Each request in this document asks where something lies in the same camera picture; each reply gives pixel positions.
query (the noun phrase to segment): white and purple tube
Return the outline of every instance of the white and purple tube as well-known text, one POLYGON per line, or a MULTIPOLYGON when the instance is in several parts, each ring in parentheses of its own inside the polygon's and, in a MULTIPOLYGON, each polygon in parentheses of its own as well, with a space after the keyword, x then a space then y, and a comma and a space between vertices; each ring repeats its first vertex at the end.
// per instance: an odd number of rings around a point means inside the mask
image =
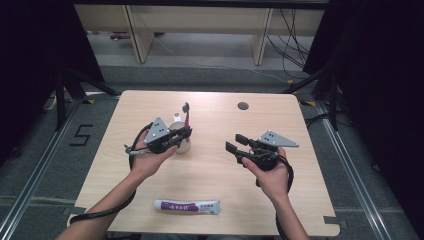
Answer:
POLYGON ((178 200, 155 200, 153 206, 156 210, 181 211, 200 214, 218 215, 221 209, 220 201, 178 201, 178 200))

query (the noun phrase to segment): light wood tabletop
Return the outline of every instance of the light wood tabletop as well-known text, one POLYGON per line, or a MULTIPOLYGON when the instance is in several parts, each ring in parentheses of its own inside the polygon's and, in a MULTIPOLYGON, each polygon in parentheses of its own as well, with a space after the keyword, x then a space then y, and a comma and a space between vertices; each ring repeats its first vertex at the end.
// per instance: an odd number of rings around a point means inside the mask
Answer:
POLYGON ((291 203, 310 236, 336 236, 337 224, 324 179, 293 95, 258 93, 125 91, 115 109, 93 164, 75 203, 90 208, 129 173, 124 144, 157 117, 169 126, 174 113, 184 120, 182 106, 190 104, 191 149, 174 154, 137 190, 110 231, 144 233, 278 235, 275 209, 255 176, 225 150, 228 141, 241 150, 235 134, 254 140, 272 130, 296 143, 286 147, 294 169, 291 203), (248 104, 240 110, 238 104, 248 104), (218 215, 181 215, 154 209, 155 199, 220 200, 218 215))

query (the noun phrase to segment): person's right hand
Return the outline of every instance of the person's right hand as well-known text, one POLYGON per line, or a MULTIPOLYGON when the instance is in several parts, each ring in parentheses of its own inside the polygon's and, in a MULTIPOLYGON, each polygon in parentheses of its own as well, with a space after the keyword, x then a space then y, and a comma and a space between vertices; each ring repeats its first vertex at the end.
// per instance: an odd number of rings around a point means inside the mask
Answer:
MULTIPOLYGON (((283 148, 278 148, 279 155, 286 157, 286 151, 283 148)), ((248 158, 242 159, 244 166, 249 169, 258 179, 262 191, 272 201, 275 202, 278 198, 287 197, 287 167, 280 161, 271 171, 262 171, 254 162, 248 158)))

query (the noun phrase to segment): hand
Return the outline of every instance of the hand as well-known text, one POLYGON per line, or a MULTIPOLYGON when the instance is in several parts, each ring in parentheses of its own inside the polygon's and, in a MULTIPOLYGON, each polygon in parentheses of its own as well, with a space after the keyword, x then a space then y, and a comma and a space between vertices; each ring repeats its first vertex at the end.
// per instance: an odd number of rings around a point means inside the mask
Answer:
MULTIPOLYGON (((136 144, 136 149, 147 148, 147 146, 144 144, 144 139, 146 138, 148 132, 149 130, 146 130, 141 134, 136 144)), ((141 183, 146 178, 155 174, 162 163, 170 156, 172 156, 176 150, 177 146, 173 146, 161 154, 145 153, 143 155, 135 155, 130 174, 136 176, 141 183)))
MULTIPOLYGON (((278 149, 279 155, 286 157, 286 151, 283 148, 278 149)), ((262 191, 272 201, 275 202, 281 197, 287 197, 287 167, 280 161, 271 171, 262 171, 254 162, 248 158, 242 159, 244 166, 249 169, 258 179, 262 191)))

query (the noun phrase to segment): white cup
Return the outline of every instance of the white cup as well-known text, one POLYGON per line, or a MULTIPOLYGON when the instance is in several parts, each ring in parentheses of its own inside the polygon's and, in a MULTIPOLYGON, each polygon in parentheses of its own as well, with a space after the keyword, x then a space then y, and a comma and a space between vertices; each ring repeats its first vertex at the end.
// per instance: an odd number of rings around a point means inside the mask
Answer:
MULTIPOLYGON (((177 121, 177 122, 172 123, 169 126, 169 130, 180 129, 182 127, 185 127, 184 122, 177 121)), ((190 141, 190 137, 188 137, 188 138, 183 139, 181 141, 180 147, 177 149, 176 152, 177 153, 185 153, 185 152, 187 152, 190 149, 190 147, 191 147, 191 141, 190 141)))

